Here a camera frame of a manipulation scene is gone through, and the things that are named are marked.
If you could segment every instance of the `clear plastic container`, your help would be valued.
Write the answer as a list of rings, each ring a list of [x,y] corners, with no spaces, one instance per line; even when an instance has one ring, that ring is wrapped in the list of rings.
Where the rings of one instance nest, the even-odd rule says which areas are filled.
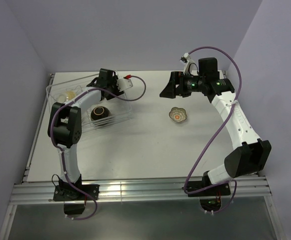
[[[84,79],[70,80],[63,83],[52,84],[46,87],[46,96],[48,99],[48,107],[51,112],[51,107],[55,102],[63,103],[80,94],[87,84],[96,78],[98,75],[87,77]],[[127,99],[126,93],[120,95],[121,98]],[[91,120],[91,112],[97,106],[106,107],[110,111],[110,116],[100,120]],[[87,111],[82,112],[82,134],[91,133],[93,131],[104,129],[107,126],[112,126],[129,119],[131,115],[131,105],[128,101],[113,98],[111,100],[103,99],[98,104],[92,105]]]

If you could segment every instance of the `glass panel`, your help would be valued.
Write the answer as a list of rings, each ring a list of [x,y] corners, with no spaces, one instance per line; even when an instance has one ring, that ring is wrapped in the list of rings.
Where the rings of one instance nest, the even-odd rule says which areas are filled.
[[[19,205],[9,240],[274,240],[263,197],[237,198],[228,209],[205,215],[198,199],[100,203],[81,221],[64,218],[63,205]]]

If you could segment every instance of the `small decorative bowl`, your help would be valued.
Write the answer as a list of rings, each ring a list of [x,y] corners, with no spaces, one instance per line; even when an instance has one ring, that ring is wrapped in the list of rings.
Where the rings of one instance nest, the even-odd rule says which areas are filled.
[[[176,106],[171,108],[171,111],[169,112],[169,117],[176,123],[181,123],[188,118],[186,110],[184,108],[179,108]]]

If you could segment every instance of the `black mounting bracket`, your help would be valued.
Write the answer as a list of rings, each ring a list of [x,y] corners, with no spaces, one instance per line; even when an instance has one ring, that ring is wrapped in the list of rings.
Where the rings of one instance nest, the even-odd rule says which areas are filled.
[[[87,85],[87,87],[105,89],[116,96],[120,96],[124,94],[124,92],[118,89],[117,80],[118,76],[116,75],[115,71],[101,68],[99,71],[99,76],[93,79],[92,82]],[[106,98],[107,100],[114,98],[114,96],[104,91],[101,92],[101,96],[102,99]]]
[[[80,178],[73,183],[78,189],[89,194],[95,200],[98,200],[99,197],[99,187],[98,184],[84,184],[82,185],[82,179]],[[89,201],[86,196],[75,189],[72,188],[67,182],[59,180],[59,185],[54,189],[53,201],[54,202],[67,202],[67,201]],[[67,215],[81,215],[86,208],[86,205],[83,203],[73,204],[65,203],[63,206],[64,214]]]
[[[194,192],[199,189],[203,189],[205,187],[211,186],[211,182],[208,176],[208,172],[206,171],[203,174],[201,181],[189,181],[187,184],[186,190],[190,192]],[[229,196],[231,194],[230,185],[229,183],[224,183],[218,186],[214,186],[207,190],[195,193],[195,194],[188,194],[189,198],[192,197],[214,197],[214,196]]]

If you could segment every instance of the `white tabletop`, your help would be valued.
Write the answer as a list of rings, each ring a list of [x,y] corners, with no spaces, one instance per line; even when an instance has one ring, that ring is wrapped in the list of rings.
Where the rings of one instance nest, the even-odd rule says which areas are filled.
[[[97,72],[59,72],[53,84],[62,83]],[[131,102],[132,119],[117,123],[115,130],[98,130],[82,135],[77,146],[77,161],[84,180],[118,180],[171,178],[188,175],[202,149],[222,124],[217,110],[199,92],[190,97],[160,98],[171,71],[125,71],[143,78],[147,90],[143,98]],[[142,83],[133,78],[134,87],[127,97],[138,97]],[[172,107],[184,108],[188,119],[176,124],[169,118]],[[59,174],[57,150],[47,135],[50,110],[47,105],[32,155],[28,182],[50,181]],[[223,164],[232,151],[230,136],[224,128],[214,140],[194,176]]]

